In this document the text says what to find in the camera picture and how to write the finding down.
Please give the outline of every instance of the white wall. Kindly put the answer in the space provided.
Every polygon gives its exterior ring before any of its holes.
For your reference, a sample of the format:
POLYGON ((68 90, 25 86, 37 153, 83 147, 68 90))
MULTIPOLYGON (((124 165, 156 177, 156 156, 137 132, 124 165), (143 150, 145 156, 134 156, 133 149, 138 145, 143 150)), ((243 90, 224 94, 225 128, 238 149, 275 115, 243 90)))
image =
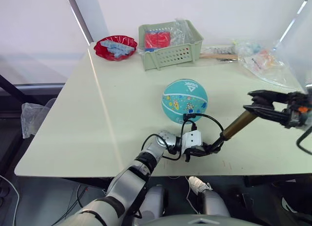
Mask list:
POLYGON ((0 0, 0 74, 63 83, 87 49, 67 0, 0 0))
POLYGON ((189 19, 204 43, 228 43, 231 38, 279 39, 304 0, 79 0, 84 17, 104 24, 99 40, 128 35, 137 40, 138 27, 189 19), (85 7, 93 7, 88 12, 85 7))
POLYGON ((300 84, 312 84, 312 0, 308 0, 282 43, 300 84))

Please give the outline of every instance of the white sneaker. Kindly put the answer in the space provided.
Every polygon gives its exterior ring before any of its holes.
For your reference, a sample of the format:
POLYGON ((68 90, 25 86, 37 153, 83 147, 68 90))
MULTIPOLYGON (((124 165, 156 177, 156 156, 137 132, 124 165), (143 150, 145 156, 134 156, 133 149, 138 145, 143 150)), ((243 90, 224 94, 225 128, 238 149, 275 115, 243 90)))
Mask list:
POLYGON ((192 191, 196 195, 198 195, 198 193, 201 193, 206 189, 213 190, 213 188, 211 188, 209 183, 204 183, 195 176, 190 176, 188 181, 189 181, 189 185, 190 185, 192 191))

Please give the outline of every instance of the red bowl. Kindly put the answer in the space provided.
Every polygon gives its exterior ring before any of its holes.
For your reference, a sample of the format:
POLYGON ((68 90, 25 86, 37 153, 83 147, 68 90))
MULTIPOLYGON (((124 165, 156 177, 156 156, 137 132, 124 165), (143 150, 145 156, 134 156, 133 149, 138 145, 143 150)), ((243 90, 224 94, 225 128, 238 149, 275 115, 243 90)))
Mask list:
POLYGON ((99 57, 103 57, 103 58, 105 58, 107 60, 114 60, 114 61, 121 61, 123 59, 129 58, 136 51, 136 49, 137 49, 137 43, 135 42, 135 40, 133 38, 131 38, 131 37, 124 36, 124 35, 114 35, 114 36, 109 36, 109 37, 103 38, 100 41, 98 41, 96 43, 96 45, 94 46, 94 50, 96 51, 96 54, 99 57), (128 55, 121 56, 119 58, 115 58, 114 54, 110 53, 107 50, 107 47, 103 47, 100 44, 100 42, 104 41, 104 40, 111 40, 111 41, 114 41, 114 42, 119 42, 119 43, 128 45, 130 47, 134 47, 135 49, 134 49, 134 51, 131 51, 128 55))

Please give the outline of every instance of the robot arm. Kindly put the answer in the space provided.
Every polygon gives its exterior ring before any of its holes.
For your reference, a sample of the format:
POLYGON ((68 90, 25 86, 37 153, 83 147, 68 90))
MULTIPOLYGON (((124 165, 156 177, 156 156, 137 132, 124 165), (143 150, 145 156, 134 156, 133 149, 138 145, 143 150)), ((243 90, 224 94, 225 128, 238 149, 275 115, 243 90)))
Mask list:
MULTIPOLYGON (((178 138, 166 131, 159 133, 169 147, 178 143, 178 138)), ((165 143, 153 137, 132 163, 110 183, 107 195, 95 199, 59 226, 118 226, 126 215, 135 215, 147 192, 146 184, 163 156, 165 143)))

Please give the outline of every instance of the basketball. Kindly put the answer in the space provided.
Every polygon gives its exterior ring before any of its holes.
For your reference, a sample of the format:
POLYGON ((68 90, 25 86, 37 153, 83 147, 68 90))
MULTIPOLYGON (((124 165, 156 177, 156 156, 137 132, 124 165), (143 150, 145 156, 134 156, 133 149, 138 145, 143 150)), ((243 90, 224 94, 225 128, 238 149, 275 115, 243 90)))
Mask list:
MULTIPOLYGON (((185 113, 205 113, 208 97, 205 89, 191 79, 180 79, 168 85, 162 95, 161 105, 165 114, 182 124, 185 113)), ((200 116, 192 118, 197 121, 200 116)))

